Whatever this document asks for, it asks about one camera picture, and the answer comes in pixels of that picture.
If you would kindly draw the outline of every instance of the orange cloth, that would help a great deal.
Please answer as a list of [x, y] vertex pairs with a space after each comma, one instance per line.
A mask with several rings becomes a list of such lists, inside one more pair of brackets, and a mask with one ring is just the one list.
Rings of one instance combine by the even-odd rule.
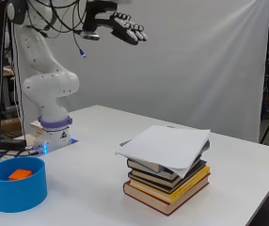
[[16, 169], [10, 176], [10, 181], [20, 180], [32, 175], [32, 171], [26, 169]]

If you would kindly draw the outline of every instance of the book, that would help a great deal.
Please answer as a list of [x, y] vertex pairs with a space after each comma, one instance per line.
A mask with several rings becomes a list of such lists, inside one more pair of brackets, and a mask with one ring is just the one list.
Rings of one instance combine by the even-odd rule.
[[159, 164], [156, 164], [156, 163], [151, 163], [151, 162], [147, 162], [147, 161], [144, 161], [144, 160], [138, 160], [138, 159], [132, 159], [134, 162], [142, 165], [143, 167], [146, 167], [148, 168], [149, 170], [152, 170], [154, 172], [160, 172], [160, 171], [164, 171], [165, 170], [165, 167], [159, 165]]
[[130, 186], [130, 181], [124, 184], [123, 190], [126, 195], [132, 197], [133, 199], [146, 204], [147, 206], [159, 211], [166, 216], [170, 216], [208, 184], [208, 177], [204, 177], [201, 181], [192, 186], [186, 193], [184, 193], [177, 201], [172, 204], [164, 202], [148, 193]]
[[145, 178], [138, 177], [134, 175], [134, 171], [130, 171], [128, 173], [128, 177], [131, 179], [135, 179], [138, 182], [142, 182], [146, 185], [153, 186], [159, 190], [162, 190], [166, 193], [171, 194], [173, 191], [175, 191], [177, 188], [179, 188], [183, 183], [185, 183], [187, 180], [189, 180], [192, 176], [194, 176], [199, 170], [201, 170], [203, 167], [206, 166], [206, 161], [198, 161], [198, 163], [189, 170], [189, 172], [185, 175], [185, 177], [182, 179], [181, 177], [177, 177], [175, 180], [169, 181], [167, 179], [163, 178], [154, 178], [152, 176], [148, 178], [149, 175], [145, 173], [141, 173]]
[[[196, 160], [192, 164], [191, 168], [193, 168], [198, 163], [200, 158], [201, 158], [201, 154], [196, 158]], [[160, 172], [154, 172], [153, 170], [148, 169], [147, 167], [145, 167], [145, 166], [143, 166], [143, 165], [141, 165], [141, 164], [139, 164], [131, 159], [127, 159], [127, 166], [128, 166], [128, 168], [135, 170], [134, 175], [136, 174], [136, 171], [141, 171], [143, 173], [146, 172], [146, 173], [153, 175], [155, 177], [165, 178], [165, 179], [168, 179], [170, 181], [175, 180], [176, 178], [179, 177], [178, 174], [174, 173], [173, 171], [171, 171], [168, 168], [163, 168], [163, 170]]]
[[210, 167], [205, 166], [171, 194], [161, 191], [157, 188], [154, 188], [153, 186], [149, 186], [144, 183], [141, 183], [134, 179], [131, 179], [130, 185], [160, 200], [163, 200], [168, 203], [173, 203], [181, 195], [183, 195], [186, 191], [188, 191], [192, 186], [197, 184], [200, 180], [202, 180], [204, 177], [208, 176], [209, 174], [210, 174]]
[[[121, 147], [123, 147], [125, 144], [127, 144], [130, 141], [131, 140], [127, 140], [127, 141], [125, 141], [123, 143], [120, 143], [119, 145]], [[192, 164], [191, 168], [201, 158], [202, 153], [204, 153], [205, 151], [207, 151], [209, 148], [210, 148], [210, 141], [208, 140], [205, 143], [205, 145], [202, 147], [202, 149], [201, 149], [200, 154], [198, 155], [198, 157], [194, 160], [194, 163]], [[152, 170], [152, 171], [157, 172], [157, 173], [159, 173], [161, 171], [164, 171], [166, 169], [166, 167], [161, 166], [161, 165], [156, 164], [156, 163], [151, 163], [151, 162], [147, 162], [147, 161], [139, 160], [139, 159], [132, 159], [132, 158], [129, 158], [129, 159], [131, 159], [131, 161], [136, 162], [136, 163], [140, 164], [141, 166], [143, 166], [145, 168], [148, 168], [149, 170]]]
[[148, 172], [153, 175], [157, 175], [162, 178], [167, 178], [169, 180], [173, 180], [174, 178], [178, 177], [178, 174], [174, 173], [170, 169], [165, 168], [163, 171], [154, 172], [151, 169], [148, 169], [147, 167], [144, 167], [143, 165], [132, 161], [131, 159], [127, 159], [127, 166], [128, 168], [145, 171], [145, 172]]
[[174, 129], [153, 125], [116, 154], [162, 165], [182, 178], [209, 139], [210, 130]]

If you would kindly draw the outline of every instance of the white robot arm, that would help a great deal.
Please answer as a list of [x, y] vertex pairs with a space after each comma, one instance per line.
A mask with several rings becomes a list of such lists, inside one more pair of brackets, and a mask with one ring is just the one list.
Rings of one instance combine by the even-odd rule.
[[[50, 152], [71, 144], [69, 125], [72, 119], [67, 110], [58, 105], [56, 98], [68, 96], [79, 89], [75, 73], [60, 65], [45, 41], [45, 31], [54, 28], [56, 10], [52, 0], [10, 0], [8, 17], [19, 25], [19, 45], [23, 49], [29, 66], [38, 72], [24, 81], [24, 94], [39, 108], [39, 121], [43, 134], [36, 144], [43, 145]], [[87, 2], [86, 18], [81, 30], [74, 34], [88, 40], [98, 40], [98, 26], [112, 28], [112, 34], [132, 45], [147, 40], [142, 25], [130, 21], [130, 16], [117, 12], [117, 4], [109, 1]]]

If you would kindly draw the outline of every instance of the white paper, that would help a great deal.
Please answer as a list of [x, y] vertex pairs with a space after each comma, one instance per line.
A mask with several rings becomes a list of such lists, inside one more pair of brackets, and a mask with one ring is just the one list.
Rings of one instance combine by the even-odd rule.
[[153, 125], [121, 147], [117, 154], [157, 163], [182, 174], [192, 165], [209, 135], [210, 130]]

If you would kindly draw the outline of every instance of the wall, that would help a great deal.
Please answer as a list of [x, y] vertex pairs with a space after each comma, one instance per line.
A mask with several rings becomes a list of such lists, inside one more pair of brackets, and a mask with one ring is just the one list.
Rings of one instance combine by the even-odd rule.
[[[105, 105], [227, 136], [258, 141], [269, 21], [266, 0], [134, 0], [119, 6], [146, 27], [149, 40], [50, 40], [81, 87], [59, 100], [69, 110]], [[34, 74], [23, 62], [23, 77]], [[28, 102], [26, 122], [37, 117]]]

